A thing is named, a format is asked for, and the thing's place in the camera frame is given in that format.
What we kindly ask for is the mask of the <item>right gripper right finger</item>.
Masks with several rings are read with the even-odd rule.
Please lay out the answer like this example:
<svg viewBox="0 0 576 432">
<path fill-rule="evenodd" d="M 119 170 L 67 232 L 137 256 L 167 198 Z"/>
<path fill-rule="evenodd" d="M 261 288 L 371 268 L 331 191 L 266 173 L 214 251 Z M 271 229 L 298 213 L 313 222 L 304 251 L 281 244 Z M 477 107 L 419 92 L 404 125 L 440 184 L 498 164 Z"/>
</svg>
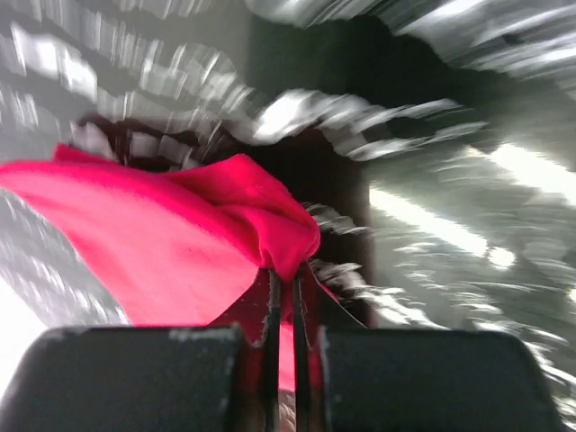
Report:
<svg viewBox="0 0 576 432">
<path fill-rule="evenodd" d="M 539 366 L 493 331 L 366 328 L 308 265 L 292 285 L 300 431 L 561 431 Z"/>
</svg>

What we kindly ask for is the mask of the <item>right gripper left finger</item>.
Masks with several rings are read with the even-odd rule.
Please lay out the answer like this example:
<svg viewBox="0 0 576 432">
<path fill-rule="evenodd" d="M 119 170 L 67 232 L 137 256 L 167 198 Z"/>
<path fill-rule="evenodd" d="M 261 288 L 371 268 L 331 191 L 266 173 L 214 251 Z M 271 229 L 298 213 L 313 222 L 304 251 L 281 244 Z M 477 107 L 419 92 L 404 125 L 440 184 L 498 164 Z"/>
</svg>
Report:
<svg viewBox="0 0 576 432">
<path fill-rule="evenodd" d="M 276 431 L 281 284 L 269 270 L 206 327 L 40 335 L 1 402 L 4 431 Z"/>
</svg>

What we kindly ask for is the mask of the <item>magenta t shirt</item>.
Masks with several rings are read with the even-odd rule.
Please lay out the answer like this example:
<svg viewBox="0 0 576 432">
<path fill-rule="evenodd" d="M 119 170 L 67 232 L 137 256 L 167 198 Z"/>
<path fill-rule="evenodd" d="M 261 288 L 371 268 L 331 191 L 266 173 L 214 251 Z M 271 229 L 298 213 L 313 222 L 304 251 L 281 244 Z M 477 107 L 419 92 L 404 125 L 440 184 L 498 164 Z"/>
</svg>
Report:
<svg viewBox="0 0 576 432">
<path fill-rule="evenodd" d="M 283 295 L 320 246 L 316 221 L 250 157 L 152 173 L 59 146 L 1 168 L 136 326 L 208 325 L 261 270 Z"/>
</svg>

